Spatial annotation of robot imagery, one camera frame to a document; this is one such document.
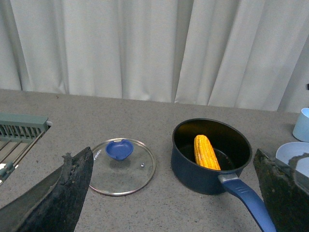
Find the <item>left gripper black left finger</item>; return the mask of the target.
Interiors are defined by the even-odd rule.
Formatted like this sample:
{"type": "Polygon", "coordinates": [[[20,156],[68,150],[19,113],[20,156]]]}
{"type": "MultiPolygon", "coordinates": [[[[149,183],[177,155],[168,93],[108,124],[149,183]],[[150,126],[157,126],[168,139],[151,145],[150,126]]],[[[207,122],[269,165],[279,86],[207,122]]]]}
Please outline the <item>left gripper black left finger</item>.
{"type": "Polygon", "coordinates": [[[79,220],[93,171],[86,147],[41,182],[0,210],[2,232],[72,232],[79,220]]]}

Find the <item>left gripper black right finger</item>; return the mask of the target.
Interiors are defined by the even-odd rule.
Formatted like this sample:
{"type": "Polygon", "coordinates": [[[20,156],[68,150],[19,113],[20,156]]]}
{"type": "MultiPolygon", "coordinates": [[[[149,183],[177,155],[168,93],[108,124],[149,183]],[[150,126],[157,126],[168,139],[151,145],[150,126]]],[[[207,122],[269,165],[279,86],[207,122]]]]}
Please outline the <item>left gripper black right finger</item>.
{"type": "Polygon", "coordinates": [[[290,168],[284,172],[274,157],[258,149],[253,159],[267,211],[278,232],[309,230],[309,194],[296,185],[290,168]]]}

